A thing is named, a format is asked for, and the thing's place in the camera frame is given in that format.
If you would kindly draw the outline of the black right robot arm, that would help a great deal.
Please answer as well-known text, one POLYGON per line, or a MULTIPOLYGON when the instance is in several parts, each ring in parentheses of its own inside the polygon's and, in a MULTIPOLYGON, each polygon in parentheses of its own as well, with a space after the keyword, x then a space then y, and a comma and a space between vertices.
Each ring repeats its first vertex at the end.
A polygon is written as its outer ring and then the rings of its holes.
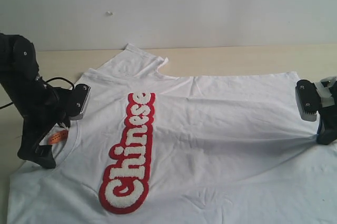
POLYGON ((320 81, 316 89, 321 98, 316 142, 320 145, 329 145, 336 140, 336 79, 320 81))

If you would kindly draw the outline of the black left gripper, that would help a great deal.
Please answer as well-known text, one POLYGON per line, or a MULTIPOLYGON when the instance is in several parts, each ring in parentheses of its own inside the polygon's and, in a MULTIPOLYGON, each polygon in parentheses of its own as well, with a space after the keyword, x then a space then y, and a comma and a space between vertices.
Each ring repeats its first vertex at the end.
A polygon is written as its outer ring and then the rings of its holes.
POLYGON ((39 143, 54 125, 63 130, 71 127, 65 110, 70 93, 71 90, 64 88, 29 92, 23 106, 22 146, 17 153, 20 159, 34 162, 44 169, 56 168, 52 146, 39 143))

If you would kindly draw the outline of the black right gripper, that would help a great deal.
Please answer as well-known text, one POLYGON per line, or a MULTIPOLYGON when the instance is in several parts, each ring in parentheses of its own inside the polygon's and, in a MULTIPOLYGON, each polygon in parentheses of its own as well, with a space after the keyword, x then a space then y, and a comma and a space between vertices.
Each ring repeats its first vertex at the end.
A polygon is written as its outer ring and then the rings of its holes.
POLYGON ((337 139, 336 104, 318 110, 320 123, 318 127, 317 144, 329 145, 337 139))

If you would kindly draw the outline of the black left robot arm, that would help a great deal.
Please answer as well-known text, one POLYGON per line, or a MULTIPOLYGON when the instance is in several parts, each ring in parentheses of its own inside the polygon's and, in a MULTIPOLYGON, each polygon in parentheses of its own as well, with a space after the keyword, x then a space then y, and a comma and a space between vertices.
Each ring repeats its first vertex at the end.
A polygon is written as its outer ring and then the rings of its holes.
POLYGON ((54 169, 52 147, 41 145, 54 125, 70 126, 70 91, 52 87, 39 74, 34 44, 21 35, 1 34, 1 85, 23 118, 22 160, 54 169))

